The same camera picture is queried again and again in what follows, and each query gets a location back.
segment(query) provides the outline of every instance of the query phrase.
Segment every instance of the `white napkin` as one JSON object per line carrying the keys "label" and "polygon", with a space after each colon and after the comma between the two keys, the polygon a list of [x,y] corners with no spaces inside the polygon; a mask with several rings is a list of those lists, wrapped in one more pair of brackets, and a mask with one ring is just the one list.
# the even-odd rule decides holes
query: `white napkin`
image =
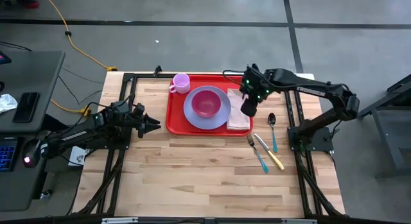
{"label": "white napkin", "polygon": [[0,96],[0,113],[17,108],[17,101],[13,96],[4,94]]}
{"label": "white napkin", "polygon": [[228,89],[227,95],[231,103],[231,113],[227,121],[227,129],[249,130],[250,118],[240,110],[245,99],[242,99],[243,94],[238,89]]}

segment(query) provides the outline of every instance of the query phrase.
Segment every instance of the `computer mouse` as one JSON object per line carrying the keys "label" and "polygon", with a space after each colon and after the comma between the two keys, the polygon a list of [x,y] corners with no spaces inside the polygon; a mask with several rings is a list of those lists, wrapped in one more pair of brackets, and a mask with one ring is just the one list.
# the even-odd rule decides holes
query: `computer mouse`
{"label": "computer mouse", "polygon": [[22,159],[27,168],[35,167],[40,160],[40,143],[38,139],[32,139],[23,146]]}

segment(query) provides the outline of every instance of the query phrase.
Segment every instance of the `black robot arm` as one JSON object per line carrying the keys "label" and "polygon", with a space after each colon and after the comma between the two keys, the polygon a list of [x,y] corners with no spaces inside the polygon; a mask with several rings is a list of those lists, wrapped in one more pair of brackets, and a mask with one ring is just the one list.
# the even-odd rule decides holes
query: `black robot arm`
{"label": "black robot arm", "polygon": [[138,103],[133,111],[124,101],[111,103],[100,112],[91,115],[82,124],[52,133],[41,146],[41,155],[53,158],[61,155],[66,149],[78,146],[83,149],[117,149],[117,146],[128,146],[125,133],[135,128],[138,137],[160,128],[157,121],[144,114],[144,106]]}
{"label": "black robot arm", "polygon": [[258,66],[247,66],[243,74],[240,91],[248,95],[241,111],[252,117],[256,114],[257,105],[267,99],[273,92],[295,90],[330,100],[333,108],[320,116],[306,119],[296,127],[296,135],[304,144],[309,144],[315,132],[335,121],[355,119],[360,100],[344,84],[319,82],[296,76],[286,69],[267,69],[260,73]]}

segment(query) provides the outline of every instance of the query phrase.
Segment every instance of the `purple plate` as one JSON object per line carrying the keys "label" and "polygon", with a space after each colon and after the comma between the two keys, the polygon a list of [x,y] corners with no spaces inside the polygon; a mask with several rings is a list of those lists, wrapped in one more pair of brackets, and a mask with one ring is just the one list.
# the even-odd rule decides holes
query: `purple plate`
{"label": "purple plate", "polygon": [[[215,92],[221,100],[220,110],[213,117],[200,117],[195,114],[193,108],[191,107],[191,101],[193,100],[194,95],[203,90]],[[194,89],[188,94],[186,100],[184,101],[184,115],[186,116],[188,122],[203,130],[212,130],[224,125],[224,123],[226,123],[229,119],[230,112],[231,104],[229,97],[223,90],[213,86],[202,86]]]}

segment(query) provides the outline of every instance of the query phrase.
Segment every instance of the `butter knife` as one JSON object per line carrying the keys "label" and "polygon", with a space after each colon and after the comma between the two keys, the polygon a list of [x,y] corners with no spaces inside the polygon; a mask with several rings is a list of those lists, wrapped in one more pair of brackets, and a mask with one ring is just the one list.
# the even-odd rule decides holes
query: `butter knife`
{"label": "butter knife", "polygon": [[254,136],[256,137],[258,142],[264,147],[265,151],[267,151],[267,153],[270,155],[270,157],[274,160],[274,162],[277,164],[277,166],[281,170],[284,170],[283,164],[277,159],[277,157],[274,156],[274,154],[270,151],[270,148],[265,144],[265,142],[262,140],[262,138],[257,134],[254,134]]}

